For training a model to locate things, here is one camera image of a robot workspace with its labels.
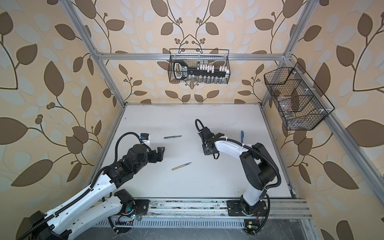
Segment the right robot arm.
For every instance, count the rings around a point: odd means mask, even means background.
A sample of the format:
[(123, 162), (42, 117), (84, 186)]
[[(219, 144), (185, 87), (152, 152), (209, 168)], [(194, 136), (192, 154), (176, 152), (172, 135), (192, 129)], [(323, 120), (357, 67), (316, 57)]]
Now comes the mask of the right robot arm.
[(281, 185), (280, 170), (263, 144), (245, 145), (236, 140), (226, 138), (224, 134), (213, 134), (207, 127), (198, 129), (202, 140), (203, 152), (218, 159), (220, 154), (227, 154), (238, 159), (249, 182), (241, 196), (241, 211), (245, 215), (253, 215), (267, 191)]

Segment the beige pen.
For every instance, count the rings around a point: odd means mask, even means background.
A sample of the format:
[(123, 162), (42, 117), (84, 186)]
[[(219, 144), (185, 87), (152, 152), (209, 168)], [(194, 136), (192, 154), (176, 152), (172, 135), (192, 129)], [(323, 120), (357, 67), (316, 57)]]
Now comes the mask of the beige pen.
[(186, 166), (190, 165), (191, 163), (192, 163), (192, 162), (190, 162), (190, 163), (186, 163), (186, 164), (183, 164), (183, 165), (180, 165), (180, 166), (177, 166), (177, 167), (175, 167), (175, 168), (172, 168), (172, 171), (175, 171), (175, 170), (181, 169), (181, 168), (183, 168), (183, 167), (186, 167)]

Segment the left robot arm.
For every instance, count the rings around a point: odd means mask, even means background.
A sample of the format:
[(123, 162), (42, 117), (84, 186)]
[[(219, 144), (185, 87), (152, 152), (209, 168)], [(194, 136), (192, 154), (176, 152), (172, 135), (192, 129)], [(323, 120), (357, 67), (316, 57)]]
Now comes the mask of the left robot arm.
[(137, 215), (140, 208), (127, 190), (119, 188), (148, 163), (161, 162), (164, 147), (151, 150), (145, 144), (130, 148), (126, 155), (103, 167), (90, 185), (65, 203), (46, 213), (25, 218), (18, 240), (73, 240), (101, 220), (116, 214)]

